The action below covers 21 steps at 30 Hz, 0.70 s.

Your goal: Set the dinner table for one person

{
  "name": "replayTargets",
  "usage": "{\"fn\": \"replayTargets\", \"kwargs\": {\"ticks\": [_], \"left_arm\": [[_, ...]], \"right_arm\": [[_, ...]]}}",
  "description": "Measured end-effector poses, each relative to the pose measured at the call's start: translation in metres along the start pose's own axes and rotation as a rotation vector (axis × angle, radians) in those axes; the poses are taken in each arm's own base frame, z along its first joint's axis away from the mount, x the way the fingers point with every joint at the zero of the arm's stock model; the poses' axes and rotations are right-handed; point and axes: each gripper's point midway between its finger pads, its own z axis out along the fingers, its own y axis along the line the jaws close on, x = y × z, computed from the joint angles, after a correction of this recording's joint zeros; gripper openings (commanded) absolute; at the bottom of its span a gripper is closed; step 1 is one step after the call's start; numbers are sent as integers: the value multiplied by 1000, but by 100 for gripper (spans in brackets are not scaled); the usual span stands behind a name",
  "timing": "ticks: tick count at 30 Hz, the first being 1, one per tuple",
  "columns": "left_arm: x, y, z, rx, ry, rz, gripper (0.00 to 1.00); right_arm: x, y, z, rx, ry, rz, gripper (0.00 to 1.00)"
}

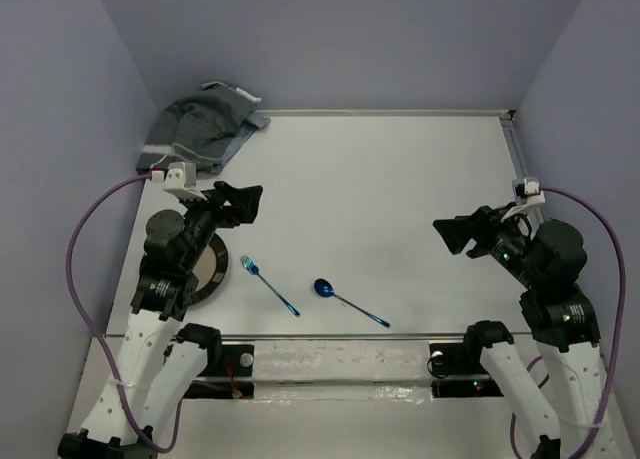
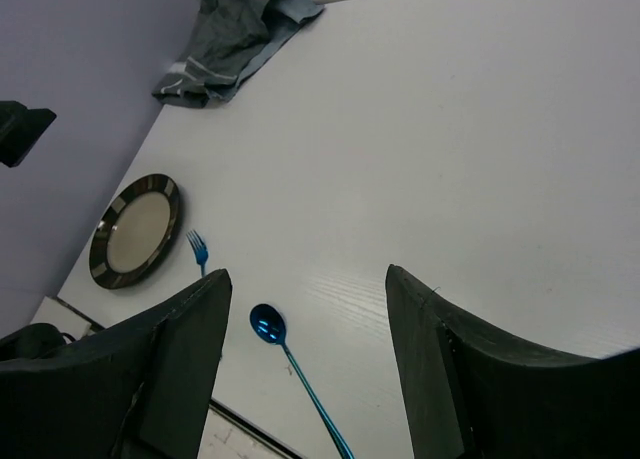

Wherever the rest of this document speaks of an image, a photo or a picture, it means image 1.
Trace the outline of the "grey striped cloth placemat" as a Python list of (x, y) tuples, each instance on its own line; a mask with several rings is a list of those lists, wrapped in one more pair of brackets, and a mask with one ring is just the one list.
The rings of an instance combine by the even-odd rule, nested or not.
[(191, 162), (218, 175), (254, 133), (271, 119), (259, 111), (261, 99), (233, 83), (210, 81), (160, 111), (138, 158), (140, 174)]

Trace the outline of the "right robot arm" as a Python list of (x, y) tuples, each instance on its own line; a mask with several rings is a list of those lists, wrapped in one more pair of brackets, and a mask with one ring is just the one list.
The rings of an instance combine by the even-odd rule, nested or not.
[(545, 365), (553, 398), (546, 399), (499, 321), (466, 330), (462, 363), (485, 370), (499, 386), (535, 458), (617, 458), (607, 413), (606, 374), (596, 313), (577, 285), (587, 262), (583, 237), (555, 219), (534, 234), (521, 231), (505, 208), (438, 219), (434, 228), (453, 254), (493, 258), (524, 288), (520, 308)]

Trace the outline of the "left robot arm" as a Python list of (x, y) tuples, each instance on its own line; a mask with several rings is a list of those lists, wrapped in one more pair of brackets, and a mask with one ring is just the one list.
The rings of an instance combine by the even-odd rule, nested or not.
[(165, 425), (180, 421), (183, 397), (200, 373), (220, 365), (219, 330), (184, 320), (198, 287), (194, 269), (218, 229), (255, 221), (263, 189), (234, 188), (224, 181), (208, 190), (172, 184), (164, 189), (185, 210), (161, 210), (147, 220), (119, 351), (110, 349), (81, 305), (73, 275), (66, 275), (76, 309), (111, 373), (79, 430), (61, 438), (61, 458), (156, 458), (171, 452), (173, 443), (159, 443)]

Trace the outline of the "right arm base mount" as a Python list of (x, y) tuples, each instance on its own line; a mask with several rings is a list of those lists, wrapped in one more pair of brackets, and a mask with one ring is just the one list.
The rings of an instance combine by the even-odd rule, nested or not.
[(499, 386), (480, 364), (465, 356), (462, 343), (436, 342), (429, 345), (427, 372), (432, 378), (434, 399), (502, 397)]

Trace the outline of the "blue metal spoon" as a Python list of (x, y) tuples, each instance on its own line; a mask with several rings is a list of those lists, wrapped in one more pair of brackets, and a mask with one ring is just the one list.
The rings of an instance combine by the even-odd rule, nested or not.
[(386, 321), (386, 320), (380, 318), (379, 316), (377, 316), (377, 315), (375, 315), (375, 314), (363, 309), (362, 307), (356, 305), (352, 301), (349, 301), (346, 298), (338, 295), (335, 292), (333, 285), (328, 280), (326, 280), (324, 278), (316, 279), (314, 281), (314, 283), (313, 283), (313, 289), (319, 296), (324, 297), (324, 298), (335, 298), (338, 301), (341, 301), (343, 304), (346, 304), (346, 305), (350, 306), (351, 308), (357, 310), (361, 314), (364, 314), (365, 316), (367, 316), (371, 320), (375, 321), (377, 324), (381, 325), (382, 327), (385, 327), (385, 328), (390, 328), (391, 327), (391, 325), (390, 325), (390, 323), (388, 321)]

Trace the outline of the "dark patterned dinner plate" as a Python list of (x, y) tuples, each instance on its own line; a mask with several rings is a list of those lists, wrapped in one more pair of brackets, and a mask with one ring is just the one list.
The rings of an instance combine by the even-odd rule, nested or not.
[(200, 304), (220, 288), (229, 267), (229, 252), (223, 239), (215, 234), (202, 252), (193, 273), (198, 279), (193, 305)]

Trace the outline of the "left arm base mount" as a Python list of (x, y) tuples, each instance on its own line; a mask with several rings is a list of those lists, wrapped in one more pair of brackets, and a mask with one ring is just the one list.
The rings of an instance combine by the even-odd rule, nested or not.
[(209, 355), (207, 365), (192, 382), (185, 399), (252, 399), (254, 346), (223, 344), (219, 356)]

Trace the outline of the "blue metal fork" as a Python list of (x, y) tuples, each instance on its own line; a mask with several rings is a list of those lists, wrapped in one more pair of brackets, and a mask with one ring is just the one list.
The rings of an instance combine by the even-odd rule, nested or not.
[(289, 310), (295, 317), (300, 317), (300, 312), (261, 274), (258, 265), (247, 255), (240, 256), (240, 262), (244, 269), (257, 277)]

